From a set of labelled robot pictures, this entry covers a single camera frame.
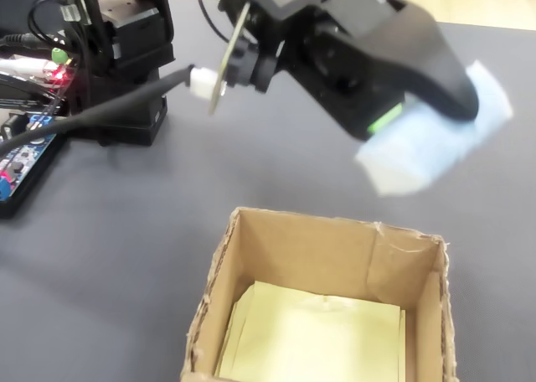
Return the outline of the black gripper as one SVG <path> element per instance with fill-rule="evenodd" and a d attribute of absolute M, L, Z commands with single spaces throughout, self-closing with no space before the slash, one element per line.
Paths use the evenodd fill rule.
<path fill-rule="evenodd" d="M 219 0 L 234 25 L 217 84 L 239 83 L 229 62 L 245 30 L 272 72 L 286 70 L 350 136 L 366 141 L 374 122 L 409 92 L 456 121 L 479 101 L 465 67 L 433 17 L 405 0 Z"/>

